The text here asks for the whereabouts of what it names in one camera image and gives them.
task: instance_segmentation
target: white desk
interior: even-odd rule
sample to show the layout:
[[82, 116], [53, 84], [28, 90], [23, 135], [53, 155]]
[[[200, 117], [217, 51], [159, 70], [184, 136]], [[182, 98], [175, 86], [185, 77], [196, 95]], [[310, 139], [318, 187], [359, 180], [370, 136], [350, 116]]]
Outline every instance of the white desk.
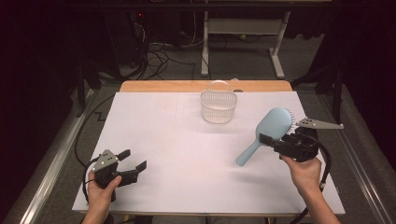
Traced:
[[[148, 168], [136, 184], [116, 189], [110, 212], [263, 217], [302, 212], [304, 201], [289, 168], [271, 148], [260, 148], [244, 167], [234, 162], [270, 109], [287, 107], [296, 119], [304, 118], [297, 94], [237, 94], [233, 120], [213, 125], [200, 115], [199, 92], [119, 92], [92, 157], [106, 148], [115, 154], [131, 149], [119, 171], [145, 160]], [[345, 213], [330, 176], [323, 194], [335, 214]], [[73, 210], [87, 209], [80, 191]]]
[[[332, 0], [221, 0], [223, 2], [330, 2]], [[269, 53], [276, 76], [284, 79], [282, 66], [277, 56], [283, 35], [289, 22], [290, 12], [286, 11], [282, 19], [279, 20], [241, 20], [241, 19], [211, 19], [206, 11], [204, 16], [204, 46], [202, 51], [201, 75], [206, 77], [209, 74], [209, 48], [207, 46], [209, 34], [245, 34], [245, 35], [276, 35], [276, 43], [273, 48], [269, 48]]]

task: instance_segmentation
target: gray floor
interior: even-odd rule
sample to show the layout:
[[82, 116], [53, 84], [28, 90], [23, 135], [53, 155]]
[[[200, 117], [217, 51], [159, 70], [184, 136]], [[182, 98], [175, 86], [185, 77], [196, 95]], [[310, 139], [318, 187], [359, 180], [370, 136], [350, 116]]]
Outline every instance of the gray floor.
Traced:
[[[293, 81], [305, 75], [321, 39], [322, 37], [310, 40], [304, 40], [301, 37], [284, 39], [279, 58], [287, 81]], [[229, 80], [235, 77], [276, 79], [267, 51], [274, 43], [273, 37], [263, 37], [253, 43], [229, 40], [224, 48], [225, 42], [222, 38], [211, 38], [209, 67], [212, 79]], [[208, 79], [208, 77], [200, 76], [200, 47], [181, 49], [166, 47], [166, 53], [172, 60], [195, 63], [194, 70], [192, 70], [192, 64], [168, 61], [166, 70], [160, 74], [161, 77], [152, 79]], [[160, 64], [160, 61], [152, 60], [150, 64]], [[122, 69], [124, 73], [130, 72], [128, 66], [123, 66]], [[148, 70], [145, 77], [152, 73]], [[330, 94], [316, 95], [313, 90], [314, 86], [315, 84], [302, 84], [295, 89], [302, 101], [305, 114], [310, 118], [333, 121], [329, 106], [332, 96]], [[103, 88], [90, 97], [92, 99], [90, 111], [118, 91], [119, 87], [120, 83], [104, 82]], [[340, 220], [343, 223], [392, 223], [392, 220], [396, 220], [396, 215], [391, 213], [396, 211], [396, 174], [368, 131], [346, 87], [344, 87], [342, 97], [341, 119], [346, 128], [343, 131], [319, 132], [319, 140], [332, 152], [331, 174], [346, 209], [346, 214], [341, 216]], [[96, 112], [103, 112], [105, 116], [110, 106], [111, 100], [99, 106]], [[76, 125], [77, 110], [75, 106], [4, 223], [21, 222], [52, 161], [59, 151], [64, 149], [64, 144], [67, 143], [67, 138]], [[96, 114], [87, 119], [77, 144], [78, 155], [84, 161], [91, 158], [103, 125], [104, 122], [98, 120]], [[48, 194], [48, 198], [43, 200], [45, 203], [41, 212], [37, 213], [35, 223], [79, 223], [83, 218], [82, 214], [71, 211], [83, 169], [78, 164], [73, 150], [65, 157], [56, 183], [53, 188], [50, 188], [52, 191]], [[116, 215], [117, 222], [122, 219], [123, 216]], [[277, 223], [289, 221], [287, 218], [277, 219]]]

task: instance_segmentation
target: dark background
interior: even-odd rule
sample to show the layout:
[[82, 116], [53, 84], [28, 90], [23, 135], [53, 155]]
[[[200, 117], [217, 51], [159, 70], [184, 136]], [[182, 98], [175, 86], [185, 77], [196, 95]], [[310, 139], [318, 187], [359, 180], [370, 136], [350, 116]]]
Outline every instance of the dark background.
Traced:
[[[293, 12], [285, 36], [303, 34], [310, 38], [326, 34], [311, 71], [329, 62], [337, 61], [337, 65], [341, 65], [344, 83], [356, 107], [395, 168], [392, 138], [396, 129], [393, 118], [396, 112], [393, 22], [396, 18], [388, 3], [368, 1], [368, 7], [347, 14]], [[219, 17], [246, 15], [217, 13]], [[120, 77], [121, 61], [138, 60], [139, 52], [134, 51], [138, 43], [134, 33], [124, 29], [128, 26], [124, 17], [126, 14], [67, 12], [50, 0], [0, 3], [1, 145], [5, 155], [0, 162], [0, 221], [18, 198], [68, 115], [72, 106], [69, 94], [77, 84], [77, 68], [81, 66], [84, 78], [93, 88], [99, 88], [98, 72]], [[197, 13], [198, 30], [202, 30], [202, 17], [203, 13]], [[180, 30], [187, 34], [193, 32], [189, 25], [191, 17], [184, 12], [145, 12], [144, 19], [156, 35], [175, 45], [180, 39]], [[114, 36], [126, 38], [125, 48], [134, 54], [122, 56], [116, 51], [117, 46], [112, 45]], [[315, 77], [310, 81], [328, 79]]]

